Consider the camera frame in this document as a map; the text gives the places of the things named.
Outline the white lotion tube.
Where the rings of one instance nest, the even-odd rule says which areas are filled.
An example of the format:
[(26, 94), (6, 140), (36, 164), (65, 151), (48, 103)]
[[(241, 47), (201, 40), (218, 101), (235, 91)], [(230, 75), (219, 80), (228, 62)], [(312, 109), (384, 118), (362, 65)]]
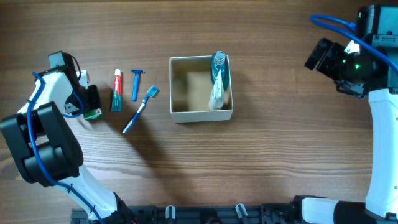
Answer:
[(221, 70), (218, 71), (209, 99), (210, 110), (220, 110), (224, 105), (224, 86)]

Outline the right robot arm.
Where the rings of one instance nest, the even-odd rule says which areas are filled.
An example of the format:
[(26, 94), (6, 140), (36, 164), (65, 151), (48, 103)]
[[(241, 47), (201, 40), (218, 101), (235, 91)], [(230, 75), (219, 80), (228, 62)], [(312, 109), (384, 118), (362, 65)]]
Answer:
[(296, 196), (302, 223), (397, 223), (397, 6), (370, 5), (356, 22), (313, 14), (310, 21), (350, 39), (320, 39), (305, 66), (331, 78), (336, 90), (367, 98), (373, 120), (371, 182), (363, 203)]

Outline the green Dettol soap bar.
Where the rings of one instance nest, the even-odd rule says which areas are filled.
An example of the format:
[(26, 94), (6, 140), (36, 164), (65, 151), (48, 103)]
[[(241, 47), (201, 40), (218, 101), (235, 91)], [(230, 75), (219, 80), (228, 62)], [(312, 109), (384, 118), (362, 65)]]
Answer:
[(103, 115), (102, 109), (97, 108), (85, 112), (83, 116), (85, 120), (93, 120), (100, 118), (102, 115)]

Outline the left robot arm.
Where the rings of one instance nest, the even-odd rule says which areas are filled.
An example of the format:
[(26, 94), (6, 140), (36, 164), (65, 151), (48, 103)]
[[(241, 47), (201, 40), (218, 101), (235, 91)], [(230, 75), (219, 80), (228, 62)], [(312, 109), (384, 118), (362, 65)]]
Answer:
[(96, 85), (74, 56), (49, 55), (50, 68), (33, 73), (35, 90), (14, 115), (1, 120), (1, 131), (22, 178), (62, 191), (92, 223), (133, 223), (134, 214), (83, 164), (83, 151), (66, 118), (95, 119), (102, 114)]

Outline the blue mouthwash bottle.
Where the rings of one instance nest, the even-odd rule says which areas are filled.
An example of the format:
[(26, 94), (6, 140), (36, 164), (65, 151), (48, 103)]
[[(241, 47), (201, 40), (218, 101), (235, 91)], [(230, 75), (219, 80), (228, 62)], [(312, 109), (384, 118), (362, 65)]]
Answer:
[(227, 66), (226, 54), (223, 51), (215, 52), (211, 57), (211, 81), (215, 83), (218, 73), (221, 72), (221, 79), (224, 90), (229, 87), (229, 68)]

